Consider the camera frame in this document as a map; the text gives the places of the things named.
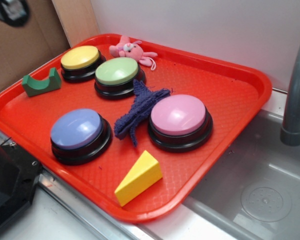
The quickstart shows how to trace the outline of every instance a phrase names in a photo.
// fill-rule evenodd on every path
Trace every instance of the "tray rim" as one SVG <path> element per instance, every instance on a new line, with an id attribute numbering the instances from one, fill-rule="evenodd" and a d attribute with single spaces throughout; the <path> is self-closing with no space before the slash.
<path id="1" fill-rule="evenodd" d="M 36 77 L 40 73 L 40 71 L 43 68 L 47 68 L 47 66 L 52 65 L 55 61 L 58 61 L 66 52 L 70 51 L 73 48 L 88 45 L 90 42 L 98 40 L 98 39 L 119 39 L 121 35 L 114 34 L 114 33 L 106 33 L 101 34 L 97 36 L 90 37 L 74 47 L 68 49 L 64 53 L 60 54 L 59 56 L 55 57 L 51 61 L 48 61 L 43 66 L 39 67 L 30 75 L 32 77 Z M 157 219 L 158 217 L 164 216 L 168 213 L 170 213 L 172 210 L 174 210 L 179 204 L 183 202 L 183 200 L 188 196 L 188 194 L 191 192 L 191 190 L 197 185 L 197 183 L 203 178 L 203 176 L 209 171 L 209 169 L 214 165 L 214 163 L 218 160 L 218 158 L 224 153 L 224 151 L 227 149 L 229 144 L 231 144 L 237 136 L 243 131 L 243 129 L 249 124 L 249 122 L 255 117 L 255 115 L 259 112 L 259 110 L 262 108 L 262 106 L 268 101 L 272 94 L 272 84 L 269 80 L 269 78 L 261 71 L 256 70 L 251 67 L 239 65 L 232 62 L 223 61 L 220 59 L 215 59 L 203 55 L 199 55 L 196 53 L 191 53 L 183 50 L 174 49 L 167 46 L 162 46 L 159 44 L 147 42 L 142 40 L 142 46 L 145 46 L 143 49 L 147 51 L 149 49 L 148 46 L 151 46 L 151 49 L 155 49 L 158 54 L 160 52 L 168 52 L 169 54 L 165 54 L 163 57 L 171 57 L 174 55 L 182 55 L 183 57 L 189 58 L 189 59 L 197 59 L 199 61 L 204 61 L 205 64 L 210 65 L 218 65 L 220 68 L 227 67 L 231 68 L 232 70 L 237 71 L 244 71 L 248 74 L 251 74 L 251 76 L 254 76 L 259 80 L 257 83 L 260 85 L 260 88 L 262 90 L 257 89 L 258 91 L 258 100 L 257 102 L 251 107 L 249 111 L 246 112 L 246 114 L 241 118 L 241 120 L 234 126 L 233 129 L 230 130 L 230 132 L 225 136 L 225 138 L 219 143 L 219 145 L 213 150 L 213 152 L 205 159 L 204 163 L 200 165 L 200 167 L 195 171 L 195 173 L 188 179 L 188 181 L 183 185 L 183 187 L 175 194 L 175 196 L 165 205 L 154 209 L 150 212 L 129 212 L 121 207 L 113 206 L 113 204 L 110 204 L 109 202 L 106 202 L 102 198 L 101 192 L 99 193 L 93 193 L 91 189 L 84 184 L 84 182 L 80 181 L 77 178 L 72 178 L 71 182 L 69 182 L 69 176 L 67 174 L 67 170 L 60 164 L 58 165 L 58 170 L 54 171 L 51 170 L 51 165 L 49 165 L 47 168 L 49 171 L 56 174 L 58 177 L 66 181 L 70 186 L 75 188 L 77 191 L 79 191 L 81 194 L 83 194 L 85 197 L 87 197 L 89 200 L 91 200 L 94 204 L 98 205 L 100 208 L 102 208 L 104 211 L 106 211 L 108 214 L 112 215 L 113 217 L 130 223 L 142 223 L 142 222 L 148 222 L 154 219 Z M 5 106 L 5 103 L 8 103 L 9 100 L 12 100 L 13 98 L 19 96 L 21 93 L 24 92 L 24 89 L 21 85 L 22 79 L 17 81 L 12 86 L 8 87 L 4 91 L 0 93 L 0 109 Z M 13 98 L 11 96 L 8 96 L 8 93 L 14 93 Z M 33 145 L 27 140 L 24 139 L 21 135 L 18 134 L 12 127 L 6 125 L 4 122 L 0 121 L 0 130 L 8 135 L 9 137 L 12 137 L 12 139 L 20 144 L 23 148 L 25 148 L 29 153 L 31 153 L 34 156 L 40 156 L 41 154 L 38 153 L 38 150 L 33 147 Z"/>

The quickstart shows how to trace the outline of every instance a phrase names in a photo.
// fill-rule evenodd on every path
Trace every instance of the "yellow triangular block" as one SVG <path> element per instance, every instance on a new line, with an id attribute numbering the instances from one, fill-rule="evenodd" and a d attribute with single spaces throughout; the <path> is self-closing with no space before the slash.
<path id="1" fill-rule="evenodd" d="M 114 191 L 123 207 L 162 178 L 159 162 L 146 150 Z"/>

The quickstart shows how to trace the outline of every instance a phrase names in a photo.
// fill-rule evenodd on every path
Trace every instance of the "purple cloth scrap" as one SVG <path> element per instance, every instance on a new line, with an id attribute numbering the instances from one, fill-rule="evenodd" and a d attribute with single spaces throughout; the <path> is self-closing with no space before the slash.
<path id="1" fill-rule="evenodd" d="M 122 140 L 129 133 L 133 145 L 136 147 L 138 145 L 136 138 L 138 124 L 150 116 L 152 108 L 157 102 L 170 96 L 170 90 L 163 88 L 158 91 L 150 91 L 143 82 L 136 79 L 133 80 L 133 88 L 135 99 L 131 109 L 114 123 L 114 135 Z"/>

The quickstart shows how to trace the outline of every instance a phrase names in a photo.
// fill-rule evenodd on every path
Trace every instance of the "white wall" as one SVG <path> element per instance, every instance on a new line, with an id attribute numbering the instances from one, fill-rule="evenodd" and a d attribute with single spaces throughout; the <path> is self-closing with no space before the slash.
<path id="1" fill-rule="evenodd" d="M 100 32 L 258 69 L 287 90 L 300 0 L 91 0 Z"/>

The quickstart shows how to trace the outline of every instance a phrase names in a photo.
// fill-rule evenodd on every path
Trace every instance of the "gray faucet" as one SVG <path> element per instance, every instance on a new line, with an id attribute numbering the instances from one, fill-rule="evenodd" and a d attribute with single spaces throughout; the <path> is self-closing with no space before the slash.
<path id="1" fill-rule="evenodd" d="M 300 145 L 300 48 L 289 85 L 280 139 L 289 146 Z"/>

